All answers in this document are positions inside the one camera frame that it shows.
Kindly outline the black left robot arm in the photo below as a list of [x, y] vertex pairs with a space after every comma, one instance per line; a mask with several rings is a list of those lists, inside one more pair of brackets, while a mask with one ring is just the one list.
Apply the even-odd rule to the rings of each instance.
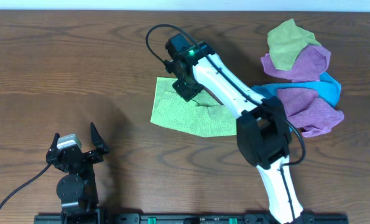
[[56, 188], [61, 200], [62, 223], [105, 223], [104, 210], [98, 207], [99, 199], [93, 166], [103, 162], [109, 148], [99, 135], [96, 126], [90, 124], [91, 142], [94, 150], [83, 152], [76, 134], [60, 136], [56, 133], [46, 162], [66, 173]]

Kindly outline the light green microfiber cloth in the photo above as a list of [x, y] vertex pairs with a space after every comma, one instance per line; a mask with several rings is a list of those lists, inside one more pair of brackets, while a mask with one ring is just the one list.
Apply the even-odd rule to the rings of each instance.
[[203, 90], [186, 102], [173, 89], [174, 78], [158, 77], [151, 123], [203, 138], [236, 135], [236, 120]]

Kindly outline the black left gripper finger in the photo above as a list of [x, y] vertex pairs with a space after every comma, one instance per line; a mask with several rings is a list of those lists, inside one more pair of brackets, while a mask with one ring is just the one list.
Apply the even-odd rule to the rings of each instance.
[[47, 151], [47, 154], [46, 154], [47, 162], [53, 162], [60, 154], [60, 151], [57, 147], [59, 138], [60, 138], [59, 133], [55, 133], [51, 146], [49, 147], [49, 150]]
[[96, 150], [100, 154], [109, 153], [109, 147], [107, 146], [103, 138], [99, 135], [97, 128], [93, 122], [90, 123], [90, 132], [91, 132], [91, 141], [96, 147]]

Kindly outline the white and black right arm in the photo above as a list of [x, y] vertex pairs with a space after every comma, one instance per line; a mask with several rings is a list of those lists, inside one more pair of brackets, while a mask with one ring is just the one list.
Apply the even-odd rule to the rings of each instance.
[[297, 199], [289, 168], [290, 126], [276, 97], [265, 98], [248, 88], [206, 44], [201, 48], [167, 42], [171, 61], [164, 62], [177, 81], [174, 90], [190, 101], [203, 88], [212, 92], [236, 119], [238, 148], [262, 177], [269, 211], [279, 223], [298, 223], [303, 207]]

